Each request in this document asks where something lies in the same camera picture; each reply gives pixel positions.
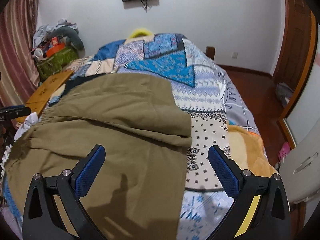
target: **curtain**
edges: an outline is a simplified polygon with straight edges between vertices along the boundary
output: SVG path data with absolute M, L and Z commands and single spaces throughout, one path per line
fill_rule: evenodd
M 38 0 L 10 0 L 0 14 L 0 101 L 21 105 L 36 90 L 37 68 L 31 58 Z

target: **metal screw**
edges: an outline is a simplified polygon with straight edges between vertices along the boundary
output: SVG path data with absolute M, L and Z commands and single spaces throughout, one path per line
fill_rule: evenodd
M 243 170 L 243 174 L 245 175 L 245 176 L 251 176 L 251 171 L 249 171 L 249 170 Z
M 273 177 L 274 177 L 276 180 L 281 179 L 280 175 L 279 175 L 279 174 L 277 174 L 277 173 L 273 174 Z
M 63 176 L 69 176 L 70 173 L 71 173 L 71 170 L 64 170 L 64 171 L 62 172 L 62 175 L 63 175 Z
M 39 179 L 40 176 L 41 176 L 41 174 L 40 174 L 40 173 L 37 173 L 37 174 L 33 175 L 33 179 Z

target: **orange blanket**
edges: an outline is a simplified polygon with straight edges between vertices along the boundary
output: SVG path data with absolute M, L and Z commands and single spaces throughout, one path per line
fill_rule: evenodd
M 256 176 L 271 177 L 277 171 L 264 155 L 262 138 L 237 125 L 228 125 L 231 159 L 241 170 L 249 169 Z

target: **gray cloth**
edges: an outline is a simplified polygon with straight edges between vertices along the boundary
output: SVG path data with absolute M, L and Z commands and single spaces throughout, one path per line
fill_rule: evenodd
M 84 45 L 79 38 L 78 33 L 76 30 L 70 28 L 69 26 L 63 26 L 58 28 L 57 30 L 54 30 L 52 33 L 48 35 L 48 39 L 51 40 L 53 37 L 67 37 L 66 39 L 66 45 L 72 45 L 77 50 L 83 50 Z
M 57 24 L 55 26 L 51 25 L 42 25 L 38 28 L 35 35 L 33 35 L 33 48 L 37 48 L 42 41 L 47 40 L 48 35 L 52 33 L 54 30 L 57 30 L 58 28 L 61 28 L 63 26 L 68 26 L 74 30 L 76 30 L 77 33 L 79 33 L 78 26 L 76 23 L 69 23 L 66 19 L 60 19 L 58 20 Z
M 282 107 L 285 108 L 293 95 L 293 90 L 284 82 L 277 84 L 276 97 L 281 102 Z

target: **door frame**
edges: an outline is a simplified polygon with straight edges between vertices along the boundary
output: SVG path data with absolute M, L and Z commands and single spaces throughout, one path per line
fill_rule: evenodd
M 274 74 L 272 76 L 273 82 L 276 82 L 276 73 L 278 72 L 280 64 L 281 64 L 283 53 L 284 53 L 284 45 L 287 40 L 288 25 L 289 25 L 289 23 L 288 23 L 289 13 L 288 12 L 289 12 L 289 3 L 288 3 L 288 0 L 285 0 L 284 36 L 283 36 L 283 40 L 282 40 L 280 55 L 279 55 L 279 59 L 278 59 L 277 65 L 276 65 L 276 69 L 275 69 Z M 303 92 L 305 85 L 307 84 L 307 81 L 310 76 L 310 72 L 311 72 L 311 69 L 312 69 L 312 66 L 313 66 L 313 63 L 315 60 L 315 56 L 316 56 L 317 42 L 318 42 L 318 23 L 316 22 L 316 17 L 314 16 L 314 14 L 311 11 L 311 38 L 310 38 L 310 45 L 309 45 L 309 49 L 308 49 L 307 58 L 306 58 L 306 61 L 305 61 L 304 67 L 303 67 L 303 71 L 302 71 L 300 80 L 298 82 L 297 88 L 293 92 L 293 95 L 290 98 L 289 103 L 284 108 L 284 110 L 282 111 L 282 114 L 280 115 L 280 117 L 278 119 L 280 128 L 281 128 L 282 132 L 284 133 L 291 149 L 295 148 L 297 144 L 296 144 L 296 142 L 292 136 L 292 133 L 288 127 L 288 124 L 286 122 L 286 118 L 289 116 L 289 114 L 293 110 L 294 106 L 296 105 L 297 101 L 299 100 L 299 98 Z

